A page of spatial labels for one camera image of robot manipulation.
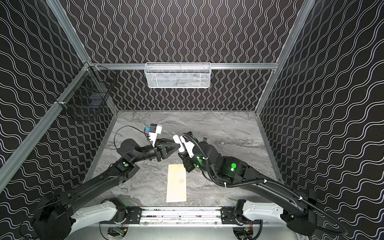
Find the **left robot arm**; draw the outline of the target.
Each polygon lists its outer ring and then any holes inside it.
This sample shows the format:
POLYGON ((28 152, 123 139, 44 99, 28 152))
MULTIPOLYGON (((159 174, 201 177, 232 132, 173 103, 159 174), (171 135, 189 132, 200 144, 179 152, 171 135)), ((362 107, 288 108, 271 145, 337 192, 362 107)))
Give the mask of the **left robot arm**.
POLYGON ((100 175, 60 194, 44 195, 34 212, 32 227, 40 240, 63 240, 75 225, 74 214, 90 200, 131 179, 140 169, 137 162, 165 160, 181 145, 174 140, 158 139, 155 145, 139 146, 124 140, 117 152, 120 158, 100 175))

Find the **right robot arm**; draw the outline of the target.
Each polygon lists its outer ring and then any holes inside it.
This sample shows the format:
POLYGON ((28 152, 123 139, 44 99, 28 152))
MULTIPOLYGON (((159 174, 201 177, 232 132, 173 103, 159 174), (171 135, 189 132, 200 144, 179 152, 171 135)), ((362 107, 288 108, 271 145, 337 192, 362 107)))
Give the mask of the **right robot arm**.
POLYGON ((186 171, 200 169, 203 175, 223 188, 242 188, 256 193, 282 208, 279 219, 293 232, 311 236, 317 229, 316 200, 263 175, 246 162, 222 156, 205 141, 182 142, 179 157, 186 171))

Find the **white glue stick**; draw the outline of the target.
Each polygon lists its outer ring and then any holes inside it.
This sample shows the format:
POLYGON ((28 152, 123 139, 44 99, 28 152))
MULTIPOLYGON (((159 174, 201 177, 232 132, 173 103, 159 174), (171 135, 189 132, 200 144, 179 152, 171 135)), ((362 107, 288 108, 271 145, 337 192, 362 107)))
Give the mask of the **white glue stick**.
POLYGON ((175 142, 176 144, 179 144, 179 149, 178 149, 178 151, 179 151, 180 153, 184 153, 184 152, 186 151, 186 149, 185 149, 185 147, 184 147, 184 144, 183 144, 183 142, 182 142, 180 136, 178 136, 178 135, 173 135, 173 140, 174 140, 174 142, 175 142))

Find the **cream envelope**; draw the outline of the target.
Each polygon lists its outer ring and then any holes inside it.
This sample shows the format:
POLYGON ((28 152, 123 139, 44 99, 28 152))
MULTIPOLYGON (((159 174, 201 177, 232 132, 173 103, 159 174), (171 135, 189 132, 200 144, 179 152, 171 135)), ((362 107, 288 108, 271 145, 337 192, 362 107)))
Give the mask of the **cream envelope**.
POLYGON ((187 201, 187 172, 182 164, 168 166, 167 203, 187 201))

